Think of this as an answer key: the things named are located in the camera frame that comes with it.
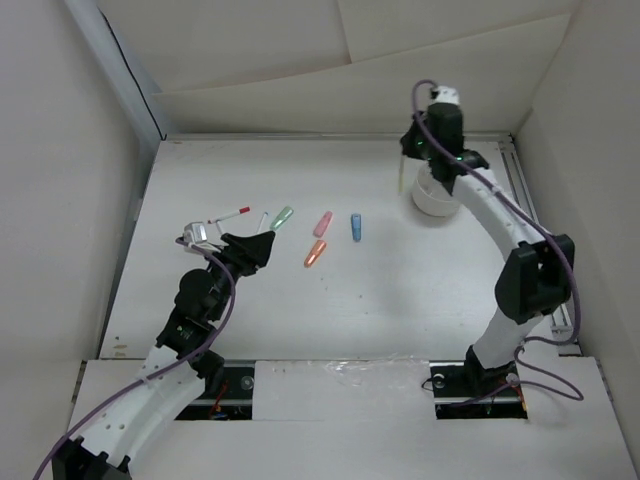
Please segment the yellow thin pen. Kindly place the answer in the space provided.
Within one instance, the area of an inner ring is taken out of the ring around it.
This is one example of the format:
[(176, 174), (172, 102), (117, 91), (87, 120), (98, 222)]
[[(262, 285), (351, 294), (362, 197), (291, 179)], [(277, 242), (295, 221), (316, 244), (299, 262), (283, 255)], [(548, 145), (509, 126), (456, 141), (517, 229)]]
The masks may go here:
[(404, 167), (405, 158), (404, 155), (400, 155), (399, 170), (398, 170), (398, 194), (402, 194), (404, 191)]

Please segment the pink translucent highlighter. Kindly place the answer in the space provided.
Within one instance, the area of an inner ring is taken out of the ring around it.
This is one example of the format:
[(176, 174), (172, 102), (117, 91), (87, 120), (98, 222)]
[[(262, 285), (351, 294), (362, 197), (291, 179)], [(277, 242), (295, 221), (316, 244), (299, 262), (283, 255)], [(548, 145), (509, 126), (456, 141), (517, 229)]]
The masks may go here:
[(313, 235), (316, 238), (322, 238), (328, 230), (332, 219), (333, 213), (331, 211), (326, 211), (313, 229)]

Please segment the blue translucent highlighter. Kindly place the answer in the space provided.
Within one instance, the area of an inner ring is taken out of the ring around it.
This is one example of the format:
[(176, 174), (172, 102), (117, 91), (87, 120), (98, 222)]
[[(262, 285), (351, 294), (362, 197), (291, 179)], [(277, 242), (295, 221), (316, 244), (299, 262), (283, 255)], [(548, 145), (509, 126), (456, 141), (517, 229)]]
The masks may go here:
[(362, 217), (358, 213), (351, 215), (351, 233), (354, 242), (360, 242), (362, 238)]

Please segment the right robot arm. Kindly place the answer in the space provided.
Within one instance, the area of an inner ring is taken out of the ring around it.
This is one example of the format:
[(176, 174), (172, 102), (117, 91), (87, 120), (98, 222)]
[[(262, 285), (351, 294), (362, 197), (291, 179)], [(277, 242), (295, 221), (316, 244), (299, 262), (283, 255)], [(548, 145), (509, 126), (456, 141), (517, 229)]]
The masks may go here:
[(478, 403), (519, 385), (512, 368), (543, 317), (567, 301), (581, 307), (575, 244), (537, 224), (497, 184), (489, 163), (465, 148), (458, 105), (438, 102), (415, 110), (400, 143), (403, 155), (427, 162), (435, 182), (473, 214), (504, 258), (494, 287), (497, 310), (469, 347), (462, 369), (470, 400)]

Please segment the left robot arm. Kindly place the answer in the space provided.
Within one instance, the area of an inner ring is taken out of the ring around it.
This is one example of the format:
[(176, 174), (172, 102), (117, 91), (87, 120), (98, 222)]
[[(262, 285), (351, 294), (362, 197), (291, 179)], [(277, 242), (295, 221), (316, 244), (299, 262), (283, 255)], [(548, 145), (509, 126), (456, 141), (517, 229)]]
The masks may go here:
[(270, 259), (276, 234), (226, 233), (207, 250), (185, 237), (177, 244), (208, 264), (185, 273), (174, 307), (131, 384), (71, 427), (45, 463), (56, 479), (129, 479), (153, 443), (192, 401), (222, 387), (224, 360), (210, 347), (233, 312), (237, 283)]

